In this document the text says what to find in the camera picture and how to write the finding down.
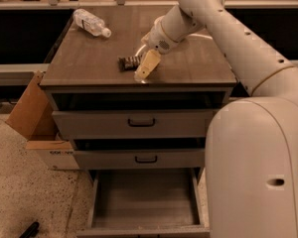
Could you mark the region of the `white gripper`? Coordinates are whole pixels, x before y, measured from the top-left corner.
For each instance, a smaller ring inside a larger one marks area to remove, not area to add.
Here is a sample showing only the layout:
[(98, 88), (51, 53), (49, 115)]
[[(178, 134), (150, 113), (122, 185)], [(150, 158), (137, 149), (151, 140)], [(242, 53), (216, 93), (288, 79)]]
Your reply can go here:
[(176, 43), (165, 34), (160, 21), (154, 24), (151, 30), (141, 39), (141, 42), (149, 51), (142, 56), (135, 71), (134, 78), (138, 81), (146, 79), (160, 63), (161, 55), (169, 53), (176, 46)]

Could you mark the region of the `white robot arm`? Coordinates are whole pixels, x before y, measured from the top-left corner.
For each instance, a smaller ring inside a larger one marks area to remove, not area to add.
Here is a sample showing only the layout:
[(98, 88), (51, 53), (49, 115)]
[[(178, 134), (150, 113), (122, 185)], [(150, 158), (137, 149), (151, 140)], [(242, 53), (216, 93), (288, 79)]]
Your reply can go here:
[(298, 238), (298, 67), (224, 8), (178, 0), (143, 41), (160, 56), (206, 28), (246, 89), (205, 147), (211, 238)]

